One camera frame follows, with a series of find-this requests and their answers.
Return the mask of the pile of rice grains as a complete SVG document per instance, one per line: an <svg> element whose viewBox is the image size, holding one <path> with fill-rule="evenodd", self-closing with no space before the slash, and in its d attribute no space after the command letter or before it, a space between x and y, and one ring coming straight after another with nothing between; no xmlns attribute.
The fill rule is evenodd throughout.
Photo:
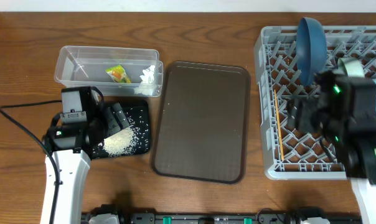
<svg viewBox="0 0 376 224"><path fill-rule="evenodd" d="M151 147L148 106L122 107L130 127L106 138L102 150L106 157L121 157L145 154Z"/></svg>

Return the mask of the wooden chopstick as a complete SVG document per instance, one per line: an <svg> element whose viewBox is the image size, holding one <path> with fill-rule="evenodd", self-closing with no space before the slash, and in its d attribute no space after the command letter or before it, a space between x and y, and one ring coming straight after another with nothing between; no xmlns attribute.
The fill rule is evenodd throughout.
<svg viewBox="0 0 376 224"><path fill-rule="evenodd" d="M278 96L276 94L276 90L273 90L274 100L275 100L275 110L276 110L276 124L278 129L278 141L279 141L279 150L280 150L280 158L281 162L284 161L284 152L283 152L283 140L281 134L281 124L280 124L280 117L279 117L279 104L278 104Z"/></svg>

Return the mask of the yellow green snack wrapper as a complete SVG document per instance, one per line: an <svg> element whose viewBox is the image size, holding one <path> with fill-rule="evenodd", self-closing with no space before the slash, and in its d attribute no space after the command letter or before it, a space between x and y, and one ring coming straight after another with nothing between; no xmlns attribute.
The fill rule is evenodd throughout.
<svg viewBox="0 0 376 224"><path fill-rule="evenodd" d="M131 83L129 76L127 76L125 69L121 65L107 68L105 72L116 83Z"/></svg>

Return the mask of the white tissue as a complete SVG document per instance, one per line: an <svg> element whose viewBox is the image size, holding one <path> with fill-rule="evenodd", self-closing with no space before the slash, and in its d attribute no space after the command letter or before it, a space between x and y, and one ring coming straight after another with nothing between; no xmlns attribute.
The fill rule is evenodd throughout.
<svg viewBox="0 0 376 224"><path fill-rule="evenodd" d="M135 95L145 95L145 96L152 96L155 87L153 86L154 83L154 74L155 74L155 66L151 65L150 67L143 70L143 74L140 76L141 83L137 88L134 89Z"/></svg>

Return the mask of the dark blue plate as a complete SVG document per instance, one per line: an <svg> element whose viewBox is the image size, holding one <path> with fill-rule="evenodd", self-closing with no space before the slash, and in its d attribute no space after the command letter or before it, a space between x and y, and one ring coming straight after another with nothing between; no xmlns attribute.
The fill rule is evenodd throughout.
<svg viewBox="0 0 376 224"><path fill-rule="evenodd" d="M325 32L316 19L303 17L300 20L296 34L296 56L301 84L311 85L314 74L324 69L327 60Z"/></svg>

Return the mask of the mint green bowl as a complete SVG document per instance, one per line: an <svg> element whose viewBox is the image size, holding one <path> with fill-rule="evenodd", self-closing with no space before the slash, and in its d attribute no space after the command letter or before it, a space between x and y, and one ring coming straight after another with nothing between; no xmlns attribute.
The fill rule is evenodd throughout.
<svg viewBox="0 0 376 224"><path fill-rule="evenodd" d="M354 57L339 58L337 61L337 66L338 69L343 71L348 77L365 77L361 62Z"/></svg>

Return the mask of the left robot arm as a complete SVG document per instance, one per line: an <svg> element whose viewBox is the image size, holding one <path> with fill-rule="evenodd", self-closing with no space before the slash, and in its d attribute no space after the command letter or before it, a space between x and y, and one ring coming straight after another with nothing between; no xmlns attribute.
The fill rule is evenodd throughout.
<svg viewBox="0 0 376 224"><path fill-rule="evenodd" d="M56 114L41 144L46 152L46 186L41 223L80 223L91 161L115 155L129 128L120 104L105 106L95 86L61 91Z"/></svg>

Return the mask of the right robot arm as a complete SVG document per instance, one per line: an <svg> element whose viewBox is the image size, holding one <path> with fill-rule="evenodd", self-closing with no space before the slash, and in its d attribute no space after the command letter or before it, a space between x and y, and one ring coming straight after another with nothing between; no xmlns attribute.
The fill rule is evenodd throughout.
<svg viewBox="0 0 376 224"><path fill-rule="evenodd" d="M320 134L337 160L360 208L363 223L376 223L376 79L329 70L314 75L319 96L288 101L288 126Z"/></svg>

